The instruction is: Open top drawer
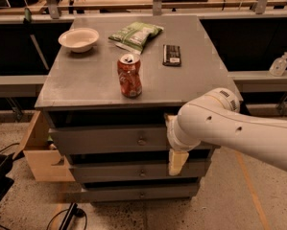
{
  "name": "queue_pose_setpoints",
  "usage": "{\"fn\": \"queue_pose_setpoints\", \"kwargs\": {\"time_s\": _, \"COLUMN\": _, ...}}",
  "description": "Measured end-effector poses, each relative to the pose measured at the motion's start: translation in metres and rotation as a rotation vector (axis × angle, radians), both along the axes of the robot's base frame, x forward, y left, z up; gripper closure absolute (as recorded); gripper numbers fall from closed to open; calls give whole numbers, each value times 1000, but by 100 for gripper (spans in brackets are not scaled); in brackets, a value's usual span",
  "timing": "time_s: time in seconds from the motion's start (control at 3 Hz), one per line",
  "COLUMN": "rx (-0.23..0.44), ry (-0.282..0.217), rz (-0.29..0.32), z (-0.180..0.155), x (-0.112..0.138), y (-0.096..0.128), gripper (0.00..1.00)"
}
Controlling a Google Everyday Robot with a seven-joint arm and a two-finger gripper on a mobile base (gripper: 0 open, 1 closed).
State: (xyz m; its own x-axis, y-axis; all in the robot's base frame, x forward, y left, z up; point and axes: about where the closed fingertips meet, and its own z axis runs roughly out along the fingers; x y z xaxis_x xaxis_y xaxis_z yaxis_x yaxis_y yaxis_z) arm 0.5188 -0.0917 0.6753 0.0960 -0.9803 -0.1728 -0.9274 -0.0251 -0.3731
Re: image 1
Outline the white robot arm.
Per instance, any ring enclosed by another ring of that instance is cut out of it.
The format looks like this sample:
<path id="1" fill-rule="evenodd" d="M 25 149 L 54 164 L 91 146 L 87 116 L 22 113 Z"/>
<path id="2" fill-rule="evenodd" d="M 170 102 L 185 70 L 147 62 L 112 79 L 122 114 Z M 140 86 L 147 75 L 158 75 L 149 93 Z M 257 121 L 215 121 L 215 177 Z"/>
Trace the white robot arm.
<path id="1" fill-rule="evenodd" d="M 287 120 L 241 114 L 238 98 L 226 88 L 184 104 L 165 120 L 170 175 L 181 172 L 189 151 L 202 142 L 238 150 L 287 172 Z"/>

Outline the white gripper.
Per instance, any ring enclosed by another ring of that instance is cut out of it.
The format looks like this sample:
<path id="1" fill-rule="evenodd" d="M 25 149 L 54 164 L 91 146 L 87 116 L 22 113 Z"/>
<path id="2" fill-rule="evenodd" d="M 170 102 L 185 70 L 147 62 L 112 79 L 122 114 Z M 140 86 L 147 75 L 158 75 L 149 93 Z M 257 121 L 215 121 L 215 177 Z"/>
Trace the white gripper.
<path id="1" fill-rule="evenodd" d="M 170 175 L 175 176 L 180 174 L 187 161 L 188 151 L 197 147 L 201 141 L 191 138 L 181 129 L 176 115 L 165 113 L 164 120 L 167 127 L 167 139 L 171 146 L 168 170 Z"/>

